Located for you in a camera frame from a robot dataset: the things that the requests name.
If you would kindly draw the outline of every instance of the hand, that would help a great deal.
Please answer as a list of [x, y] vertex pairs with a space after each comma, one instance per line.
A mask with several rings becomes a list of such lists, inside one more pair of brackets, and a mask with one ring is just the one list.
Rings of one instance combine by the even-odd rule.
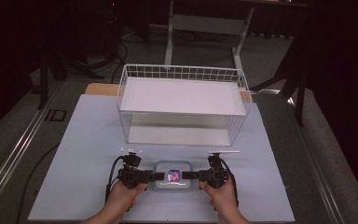
[[210, 205], [216, 208], [221, 223], [250, 223], [238, 210], [231, 178], [220, 189], [214, 189], [206, 182], [200, 182], [200, 187], [211, 197]]
[[127, 189], [123, 183], [118, 180], [110, 191], [109, 197], [103, 209], [88, 218], [82, 224], [98, 223], [98, 224], [112, 224], [119, 223], [124, 216], [124, 213], [135, 206], [135, 197], [145, 191], [147, 184], [140, 184], [133, 189]]

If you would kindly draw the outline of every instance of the gray floor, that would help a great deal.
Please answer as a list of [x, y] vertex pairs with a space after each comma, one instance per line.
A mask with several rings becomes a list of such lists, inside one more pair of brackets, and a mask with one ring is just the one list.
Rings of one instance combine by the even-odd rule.
[[[166, 31], [163, 28], [154, 28], [155, 33], [151, 36], [150, 44], [146, 44], [137, 35], [128, 35], [123, 38], [123, 44], [128, 48], [128, 57], [126, 63], [164, 63], [166, 49]], [[172, 63], [178, 65], [197, 65], [197, 66], [216, 66], [216, 67], [234, 67], [231, 58], [230, 48], [236, 44], [236, 37], [229, 37], [223, 41], [216, 42], [188, 42], [184, 41], [190, 38], [186, 34], [177, 34], [173, 48]], [[249, 86], [254, 86], [273, 76], [279, 63], [292, 39], [273, 37], [266, 39], [262, 36], [249, 36], [241, 51], [241, 61], [243, 70], [248, 80]], [[61, 83], [59, 95], [64, 98], [55, 97], [49, 108], [67, 110], [70, 113], [76, 106], [78, 95], [83, 92], [90, 82], [110, 82], [113, 70], [116, 64], [106, 68], [98, 73], [106, 76], [104, 80], [90, 80], [84, 76], [72, 74], [67, 81]], [[37, 77], [38, 71], [31, 74]], [[270, 89], [279, 90], [284, 82], [276, 83], [270, 86]], [[272, 96], [259, 97], [260, 110], [268, 114], [268, 110], [285, 105], [282, 100]], [[26, 130], [28, 124], [32, 121], [34, 114], [37, 113], [38, 96], [27, 94], [24, 98], [0, 121], [0, 166], [5, 161], [10, 151], [15, 147]], [[287, 110], [290, 107], [280, 108], [280, 111]], [[347, 164], [335, 136], [332, 134], [322, 112], [315, 103], [312, 92], [307, 90], [303, 120], [305, 127], [290, 129], [297, 130], [298, 133], [289, 133], [277, 125], [290, 123], [290, 127], [295, 125], [293, 120], [284, 120], [283, 117], [271, 111], [271, 116], [264, 117], [266, 129], [273, 132], [270, 136], [270, 142], [276, 154], [277, 163], [282, 172], [282, 179], [287, 187], [288, 196], [293, 207], [296, 223], [358, 223], [358, 184], [354, 179], [351, 169]], [[44, 122], [33, 141], [24, 153], [18, 168], [12, 174], [3, 189], [0, 196], [0, 223], [15, 223], [17, 210], [19, 208], [21, 193], [25, 180], [37, 160], [52, 146], [58, 143], [69, 119], [65, 122]], [[338, 222], [330, 221], [329, 215], [324, 209], [323, 199], [319, 196], [320, 192], [314, 183], [312, 169], [314, 167], [304, 160], [306, 153], [302, 150], [296, 150], [296, 141], [299, 139], [290, 139], [290, 136], [300, 138], [305, 134], [307, 146], [312, 149], [312, 155], [315, 156], [317, 164], [320, 165], [323, 172], [323, 178], [328, 184], [328, 188], [333, 192], [333, 197], [337, 208], [342, 215], [342, 220]], [[289, 148], [286, 151], [279, 151], [279, 148]], [[35, 173], [32, 184], [28, 188], [27, 197], [21, 216], [22, 223], [26, 221], [27, 214], [32, 207], [38, 187], [43, 182], [44, 175], [48, 165], [53, 158], [50, 154], [40, 165], [40, 169]]]

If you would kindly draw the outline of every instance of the wire basket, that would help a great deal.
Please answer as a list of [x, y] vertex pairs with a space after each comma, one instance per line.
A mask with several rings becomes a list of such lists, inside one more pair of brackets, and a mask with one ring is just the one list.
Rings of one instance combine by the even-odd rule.
[[242, 70], [126, 64], [117, 108], [129, 143], [231, 146], [253, 102]]

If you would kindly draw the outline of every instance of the white tabletop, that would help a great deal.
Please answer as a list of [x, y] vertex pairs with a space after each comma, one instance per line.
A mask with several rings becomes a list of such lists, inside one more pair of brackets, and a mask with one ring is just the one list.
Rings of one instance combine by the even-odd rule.
[[[153, 169], [158, 161], [188, 161], [193, 170], [209, 168], [209, 149], [239, 149], [226, 154], [237, 179], [240, 210], [253, 222], [290, 222], [294, 215], [269, 144], [257, 105], [252, 104], [232, 147], [182, 147], [128, 144], [117, 112], [117, 97], [82, 95], [62, 143], [29, 215], [30, 220], [82, 220], [104, 203], [105, 185], [122, 147], [141, 149], [140, 169]], [[119, 162], [117, 170], [122, 167]], [[137, 197], [124, 222], [216, 222], [210, 199], [198, 188], [187, 192], [157, 192], [152, 183]]]

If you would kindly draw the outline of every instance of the white wire basket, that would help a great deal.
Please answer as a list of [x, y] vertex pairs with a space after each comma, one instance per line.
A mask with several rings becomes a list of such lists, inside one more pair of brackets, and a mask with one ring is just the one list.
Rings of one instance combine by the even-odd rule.
[[229, 147], [253, 102], [242, 70], [126, 64], [117, 108], [129, 143]]

